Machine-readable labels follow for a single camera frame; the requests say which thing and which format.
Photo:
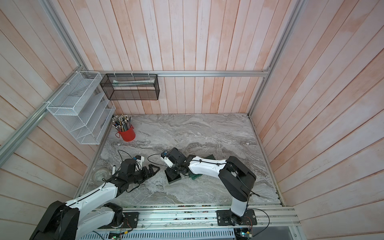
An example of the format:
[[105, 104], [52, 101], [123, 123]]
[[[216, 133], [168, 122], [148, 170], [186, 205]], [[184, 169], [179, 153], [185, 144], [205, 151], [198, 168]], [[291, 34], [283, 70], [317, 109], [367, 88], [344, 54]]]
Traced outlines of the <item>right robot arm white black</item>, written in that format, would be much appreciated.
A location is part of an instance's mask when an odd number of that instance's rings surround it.
[[161, 158], [167, 165], [166, 176], [169, 182], [181, 175], [188, 177], [206, 175], [221, 180], [233, 199], [229, 210], [217, 211], [219, 226], [257, 223], [252, 217], [254, 212], [247, 210], [257, 177], [238, 158], [230, 156], [226, 160], [212, 160], [195, 155], [186, 157], [176, 148], [161, 153]]

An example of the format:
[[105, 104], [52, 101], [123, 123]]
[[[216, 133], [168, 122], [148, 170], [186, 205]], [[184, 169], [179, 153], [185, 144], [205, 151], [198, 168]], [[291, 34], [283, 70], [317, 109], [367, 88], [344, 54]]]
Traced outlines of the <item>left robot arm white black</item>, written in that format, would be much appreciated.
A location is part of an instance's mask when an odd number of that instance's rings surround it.
[[124, 160], [98, 188], [65, 203], [49, 205], [31, 239], [78, 240], [103, 226], [121, 228], [125, 223], [123, 208], [111, 201], [131, 192], [131, 185], [138, 188], [159, 170], [152, 164], [141, 167], [136, 158]]

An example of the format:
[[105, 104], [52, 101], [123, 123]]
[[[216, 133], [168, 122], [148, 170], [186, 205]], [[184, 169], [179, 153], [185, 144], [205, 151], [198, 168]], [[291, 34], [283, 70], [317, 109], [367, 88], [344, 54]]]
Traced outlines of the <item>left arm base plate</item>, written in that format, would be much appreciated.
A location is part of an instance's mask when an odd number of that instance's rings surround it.
[[135, 229], [138, 225], [139, 212], [123, 212], [114, 218], [112, 223], [102, 226], [99, 229]]

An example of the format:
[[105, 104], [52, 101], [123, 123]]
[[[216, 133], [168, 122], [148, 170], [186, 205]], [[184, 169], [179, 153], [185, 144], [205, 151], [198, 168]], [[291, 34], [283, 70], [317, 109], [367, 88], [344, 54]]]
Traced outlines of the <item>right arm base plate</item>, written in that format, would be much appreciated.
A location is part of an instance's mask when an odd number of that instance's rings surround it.
[[219, 226], [253, 226], [257, 225], [257, 219], [253, 210], [247, 209], [242, 217], [232, 213], [230, 210], [218, 210], [217, 223]]

